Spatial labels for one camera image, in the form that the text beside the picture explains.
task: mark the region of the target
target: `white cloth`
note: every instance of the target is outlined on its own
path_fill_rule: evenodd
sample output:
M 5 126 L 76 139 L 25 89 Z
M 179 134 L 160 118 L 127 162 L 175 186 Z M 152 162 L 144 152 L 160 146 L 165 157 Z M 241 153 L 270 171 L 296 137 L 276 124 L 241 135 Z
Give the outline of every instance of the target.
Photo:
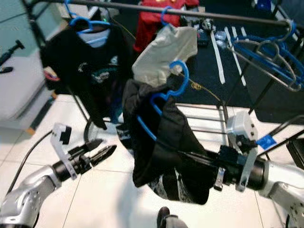
M 169 64 L 178 59 L 186 61 L 197 52 L 196 30 L 169 24 L 159 31 L 133 64 L 134 79 L 154 87 L 165 84 L 170 75 Z

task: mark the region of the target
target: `black t-shirt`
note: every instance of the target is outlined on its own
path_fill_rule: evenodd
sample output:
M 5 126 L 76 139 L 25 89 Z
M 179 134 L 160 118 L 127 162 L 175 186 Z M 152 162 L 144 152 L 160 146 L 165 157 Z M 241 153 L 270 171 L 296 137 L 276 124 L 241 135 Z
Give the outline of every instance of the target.
M 73 28 L 67 28 L 41 50 L 44 67 L 51 67 L 64 83 L 79 96 L 93 122 L 103 127 L 102 118 L 115 114 L 121 106 L 125 82 L 132 76 L 130 55 L 119 27 L 110 29 L 106 43 L 91 47 Z
M 174 98 L 154 100 L 162 110 L 161 116 L 152 107 L 151 95 L 168 89 L 166 85 L 154 88 L 130 79 L 123 93 L 124 124 L 116 128 L 117 133 L 123 145 L 133 150 L 136 187 L 149 184 L 165 199 L 205 204 L 217 171 L 183 154 L 194 152 L 208 157 L 209 152 L 195 137 Z M 157 137 L 156 141 L 140 125 L 137 115 Z

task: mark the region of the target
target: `blue plastic hanger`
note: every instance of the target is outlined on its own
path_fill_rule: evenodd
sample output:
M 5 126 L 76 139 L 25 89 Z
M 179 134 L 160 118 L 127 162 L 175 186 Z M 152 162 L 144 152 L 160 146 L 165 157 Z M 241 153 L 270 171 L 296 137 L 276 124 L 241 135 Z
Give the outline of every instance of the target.
M 284 43 L 284 40 L 292 36 L 296 29 L 296 24 L 293 21 L 288 21 L 289 23 L 289 32 L 285 35 L 281 35 L 278 37 L 269 37 L 269 38 L 261 38 L 257 36 L 238 36 L 236 38 L 231 38 L 231 43 L 235 47 L 235 49 L 240 50 L 248 56 L 251 56 L 256 61 L 262 63 L 266 67 L 271 70 L 277 72 L 279 75 L 284 77 L 290 84 L 286 84 L 280 79 L 276 79 L 281 84 L 285 85 L 288 89 L 292 91 L 299 91 L 302 86 L 304 86 L 304 66 L 298 61 L 288 50 L 287 46 Z M 258 50 L 256 52 L 249 50 L 239 43 L 254 43 L 258 45 Z M 268 48 L 265 44 L 271 44 L 275 47 L 276 52 Z M 260 50 L 263 50 L 269 56 L 264 55 Z M 291 60 L 299 71 L 299 75 L 295 75 L 293 69 L 290 65 L 285 61 L 285 58 Z M 275 64 L 273 61 L 276 59 L 280 59 L 283 61 L 286 67 L 281 67 Z
M 164 21 L 163 17 L 165 16 L 165 13 L 167 12 L 167 10 L 168 10 L 168 9 L 172 9 L 172 8 L 173 8 L 173 7 L 171 7 L 171 6 L 166 6 L 166 7 L 163 9 L 163 11 L 161 12 L 161 22 L 162 22 L 162 25 L 163 25 L 163 26 L 166 26 L 166 25 L 169 24 L 168 22 Z
M 77 34 L 94 31 L 93 30 L 93 25 L 94 24 L 95 25 L 110 25 L 110 23 L 108 23 L 108 22 L 99 21 L 99 20 L 89 20 L 88 18 L 81 17 L 81 16 L 77 15 L 76 13 L 71 12 L 71 10 L 69 9 L 69 6 L 68 6 L 69 2 L 70 2 L 70 0 L 65 0 L 64 5 L 65 5 L 65 7 L 66 7 L 66 9 L 67 9 L 67 11 L 70 15 L 76 16 L 76 18 L 74 18 L 70 21 L 69 25 L 74 26 L 76 24 L 76 22 L 78 22 L 80 20 L 84 20 L 84 21 L 87 22 L 88 27 L 89 27 L 88 29 L 77 32 Z M 90 41 L 87 42 L 87 44 L 93 44 L 93 43 L 96 43 L 96 42 L 99 42 L 99 41 L 102 41 L 102 40 L 105 40 L 105 39 L 107 39 L 107 37 L 101 37 L 101 38 L 98 38 L 98 39 L 90 40 Z
M 156 93 L 153 94 L 150 98 L 150 104 L 152 105 L 152 107 L 155 109 L 155 111 L 159 114 L 162 115 L 162 111 L 159 109 L 159 107 L 155 104 L 154 99 L 157 97 L 161 97 L 162 99 L 164 99 L 165 101 L 167 101 L 169 99 L 170 96 L 180 96 L 185 92 L 185 89 L 188 85 L 188 81 L 189 81 L 189 71 L 188 68 L 186 66 L 186 64 L 181 61 L 181 60 L 176 60 L 172 63 L 170 63 L 169 67 L 170 69 L 174 68 L 176 65 L 181 66 L 181 68 L 184 71 L 185 74 L 185 78 L 183 80 L 183 83 L 181 84 L 180 88 L 176 91 L 173 90 L 169 90 L 166 94 L 164 93 Z M 142 126 L 142 128 L 147 132 L 147 134 L 154 140 L 156 141 L 156 136 L 151 132 L 151 130 L 148 128 L 148 126 L 144 123 L 144 121 L 142 120 L 142 118 L 137 115 L 137 120 L 140 123 L 140 125 Z

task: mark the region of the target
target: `clothes hanger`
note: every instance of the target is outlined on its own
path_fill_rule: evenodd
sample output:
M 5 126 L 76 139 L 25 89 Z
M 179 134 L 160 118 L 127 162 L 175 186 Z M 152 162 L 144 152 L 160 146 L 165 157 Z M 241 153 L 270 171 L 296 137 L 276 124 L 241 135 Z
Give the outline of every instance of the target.
M 163 26 L 169 25 L 168 22 L 164 21 L 163 17 L 165 16 L 165 13 L 167 12 L 168 9 L 173 9 L 171 6 L 166 6 L 163 11 L 161 12 L 161 22 Z
M 285 86 L 288 90 L 292 92 L 297 92 L 301 90 L 302 86 L 304 86 L 304 66 L 287 50 L 287 46 L 284 43 L 284 41 L 288 37 L 294 34 L 296 28 L 296 25 L 293 21 L 287 20 L 286 22 L 289 25 L 289 30 L 285 35 L 269 38 L 261 38 L 257 36 L 238 36 L 236 38 L 231 38 L 231 43 L 235 50 L 232 50 L 229 46 L 228 48 L 230 51 L 236 53 L 246 62 L 253 65 L 257 69 L 270 76 L 272 79 Z M 255 51 L 252 51 L 240 45 L 244 43 L 255 45 Z M 276 77 L 267 70 L 253 63 L 250 59 L 245 57 L 243 53 L 258 61 L 263 66 L 275 71 L 280 76 L 282 76 L 287 82 L 283 81 L 282 79 Z M 292 61 L 294 63 L 296 69 L 299 72 L 298 75 L 295 74 L 294 70 L 291 68 L 290 64 L 287 62 L 286 59 L 289 59 L 289 61 Z M 278 66 L 275 63 L 275 61 L 277 60 L 280 60 L 284 67 Z
M 176 91 L 169 90 L 166 94 L 156 93 L 156 94 L 153 94 L 150 98 L 150 104 L 152 105 L 152 107 L 155 109 L 155 111 L 159 115 L 162 115 L 162 111 L 155 104 L 154 99 L 157 98 L 157 97 L 160 97 L 160 98 L 164 99 L 165 101 L 167 101 L 170 96 L 180 96 L 181 94 L 183 94 L 185 92 L 185 89 L 188 85 L 189 71 L 188 71 L 188 68 L 187 68 L 186 64 L 181 60 L 176 60 L 176 61 L 170 63 L 170 65 L 169 65 L 170 69 L 174 68 L 175 66 L 181 66 L 181 68 L 182 68 L 182 70 L 184 71 L 184 74 L 185 74 L 185 78 L 184 78 L 183 83 L 181 84 L 180 88 Z M 139 115 L 137 115 L 137 120 L 140 123 L 140 125 L 142 126 L 142 128 L 147 132 L 147 134 L 154 141 L 156 141 L 156 136 L 151 132 L 151 130 L 148 128 L 148 126 L 144 123 L 143 119 Z
M 75 18 L 73 18 L 70 21 L 69 25 L 70 26 L 75 26 L 76 23 L 78 21 L 80 21 L 80 20 L 86 21 L 87 24 L 88 24 L 88 29 L 85 29 L 85 30 L 82 30 L 82 31 L 78 31 L 77 34 L 80 35 L 80 34 L 84 34 L 84 33 L 88 33 L 88 32 L 94 31 L 93 25 L 111 25 L 110 23 L 105 22 L 105 21 L 89 20 L 88 18 L 81 17 L 81 16 L 77 15 L 76 13 L 71 12 L 71 10 L 70 10 L 70 8 L 68 6 L 69 2 L 70 2 L 70 0 L 65 0 L 64 5 L 65 5 L 65 7 L 66 7 L 66 9 L 67 9 L 67 11 L 68 11 L 68 13 L 69 13 L 70 16 L 76 16 Z M 105 39 L 107 39 L 107 37 L 97 38 L 97 39 L 94 39 L 94 40 L 90 40 L 90 41 L 88 41 L 86 43 L 87 44 L 93 44 L 93 43 L 97 43 L 97 42 L 103 41 Z

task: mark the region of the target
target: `shoe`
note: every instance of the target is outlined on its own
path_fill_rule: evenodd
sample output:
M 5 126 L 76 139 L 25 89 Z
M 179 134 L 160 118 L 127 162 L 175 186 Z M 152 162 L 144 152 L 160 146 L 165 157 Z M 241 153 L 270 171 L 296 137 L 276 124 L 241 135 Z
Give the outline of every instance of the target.
M 157 215 L 157 228 L 161 228 L 162 220 L 164 217 L 170 215 L 170 210 L 167 207 L 162 207 Z

